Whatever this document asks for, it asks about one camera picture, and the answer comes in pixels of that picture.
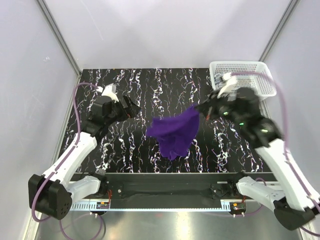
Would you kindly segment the purple towel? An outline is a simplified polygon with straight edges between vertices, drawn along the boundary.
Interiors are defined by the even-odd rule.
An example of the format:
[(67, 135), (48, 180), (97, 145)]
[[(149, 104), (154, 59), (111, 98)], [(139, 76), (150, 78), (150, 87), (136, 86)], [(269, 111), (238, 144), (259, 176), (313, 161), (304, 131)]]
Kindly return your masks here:
[(196, 137), (200, 125), (200, 113), (194, 105), (177, 116), (153, 118), (146, 136), (155, 138), (160, 155), (170, 161), (185, 157)]

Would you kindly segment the blue white patterned towel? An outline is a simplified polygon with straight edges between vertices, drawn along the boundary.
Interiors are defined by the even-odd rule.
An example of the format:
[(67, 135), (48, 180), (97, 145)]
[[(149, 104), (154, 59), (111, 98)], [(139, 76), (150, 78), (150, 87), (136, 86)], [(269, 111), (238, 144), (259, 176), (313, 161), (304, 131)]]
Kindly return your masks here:
[(214, 79), (214, 85), (215, 85), (216, 89), (220, 89), (224, 86), (224, 80), (223, 80), (222, 73), (215, 74), (213, 79)]

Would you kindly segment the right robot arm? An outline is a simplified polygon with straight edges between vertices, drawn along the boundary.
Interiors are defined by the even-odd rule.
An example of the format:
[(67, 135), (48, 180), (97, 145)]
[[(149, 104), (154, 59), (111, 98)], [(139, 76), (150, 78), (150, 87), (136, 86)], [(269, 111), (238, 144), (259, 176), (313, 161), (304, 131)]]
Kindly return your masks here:
[(213, 91), (196, 109), (206, 118), (223, 117), (240, 127), (240, 134), (267, 164), (281, 190), (274, 190), (245, 173), (229, 180), (228, 195), (249, 197), (271, 210), (278, 222), (293, 231), (312, 221), (320, 213), (320, 195), (309, 185), (292, 155), (285, 147), (277, 125), (262, 115), (259, 97), (250, 88), (239, 88), (236, 98), (218, 96)]

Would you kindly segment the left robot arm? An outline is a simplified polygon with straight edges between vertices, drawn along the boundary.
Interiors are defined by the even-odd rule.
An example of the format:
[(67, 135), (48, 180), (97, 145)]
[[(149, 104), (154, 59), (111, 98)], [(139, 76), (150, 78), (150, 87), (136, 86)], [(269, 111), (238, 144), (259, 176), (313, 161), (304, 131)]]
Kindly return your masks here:
[(98, 173), (71, 179), (85, 158), (108, 134), (113, 123), (135, 118), (141, 111), (128, 96), (126, 107), (114, 96), (99, 96), (93, 102), (82, 123), (80, 132), (59, 159), (42, 175), (33, 174), (28, 180), (28, 197), (31, 213), (39, 212), (62, 220), (73, 203), (87, 196), (103, 198), (108, 193), (107, 178)]

